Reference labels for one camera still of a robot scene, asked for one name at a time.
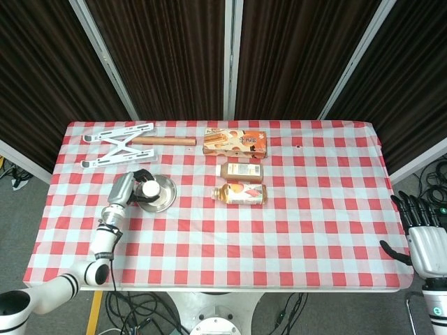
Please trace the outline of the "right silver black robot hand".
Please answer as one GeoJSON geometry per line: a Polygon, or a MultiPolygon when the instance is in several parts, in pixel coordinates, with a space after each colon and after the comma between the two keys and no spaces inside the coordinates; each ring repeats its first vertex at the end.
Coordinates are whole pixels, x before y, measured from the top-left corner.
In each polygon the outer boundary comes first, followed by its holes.
{"type": "Polygon", "coordinates": [[[424,279],[446,277],[446,229],[434,208],[424,199],[400,191],[391,200],[397,207],[409,247],[409,254],[395,251],[384,241],[380,245],[386,255],[413,267],[424,279]]]}

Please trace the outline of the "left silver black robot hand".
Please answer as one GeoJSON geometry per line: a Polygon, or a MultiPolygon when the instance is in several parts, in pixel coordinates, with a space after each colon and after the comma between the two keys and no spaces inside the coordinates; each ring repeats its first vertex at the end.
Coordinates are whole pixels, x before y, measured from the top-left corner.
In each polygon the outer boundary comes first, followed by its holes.
{"type": "Polygon", "coordinates": [[[152,203],[160,198],[160,195],[146,196],[136,195],[134,185],[136,182],[155,181],[154,176],[146,169],[123,174],[112,186],[108,196],[109,204],[118,204],[122,207],[132,202],[152,203]]]}

